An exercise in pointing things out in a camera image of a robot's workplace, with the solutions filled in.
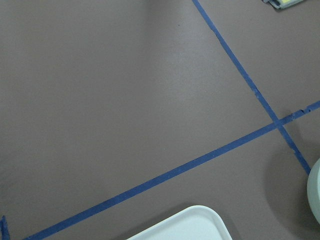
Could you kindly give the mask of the mint green bowl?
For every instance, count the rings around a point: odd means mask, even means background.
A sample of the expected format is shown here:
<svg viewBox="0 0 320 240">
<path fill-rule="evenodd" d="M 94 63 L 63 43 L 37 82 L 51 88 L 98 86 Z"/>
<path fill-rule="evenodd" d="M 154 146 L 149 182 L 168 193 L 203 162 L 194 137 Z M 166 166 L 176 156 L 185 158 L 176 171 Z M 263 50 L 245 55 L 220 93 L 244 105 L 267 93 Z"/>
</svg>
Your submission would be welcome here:
<svg viewBox="0 0 320 240">
<path fill-rule="evenodd" d="M 320 223 L 320 159 L 318 159 L 308 176 L 307 199 L 316 221 Z"/>
</svg>

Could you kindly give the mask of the white bear-print tray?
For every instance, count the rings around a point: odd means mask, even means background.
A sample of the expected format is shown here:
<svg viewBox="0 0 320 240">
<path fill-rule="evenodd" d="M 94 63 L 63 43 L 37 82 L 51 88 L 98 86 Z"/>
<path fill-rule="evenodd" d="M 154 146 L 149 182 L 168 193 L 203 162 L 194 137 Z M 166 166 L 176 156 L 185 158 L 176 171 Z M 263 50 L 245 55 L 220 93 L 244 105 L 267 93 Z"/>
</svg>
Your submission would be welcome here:
<svg viewBox="0 0 320 240">
<path fill-rule="evenodd" d="M 190 206 L 133 235 L 131 240 L 230 240 L 222 218 L 203 205 Z"/>
</svg>

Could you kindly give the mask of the grey folded cloth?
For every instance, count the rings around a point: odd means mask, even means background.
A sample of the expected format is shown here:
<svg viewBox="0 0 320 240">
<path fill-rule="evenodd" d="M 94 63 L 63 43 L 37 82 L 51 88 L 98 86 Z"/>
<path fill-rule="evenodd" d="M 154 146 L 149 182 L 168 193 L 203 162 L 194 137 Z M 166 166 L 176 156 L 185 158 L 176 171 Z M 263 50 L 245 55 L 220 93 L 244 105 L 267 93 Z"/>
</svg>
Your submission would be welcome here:
<svg viewBox="0 0 320 240">
<path fill-rule="evenodd" d="M 271 5 L 276 10 L 283 10 L 303 2 L 303 0 L 262 0 L 263 3 Z"/>
</svg>

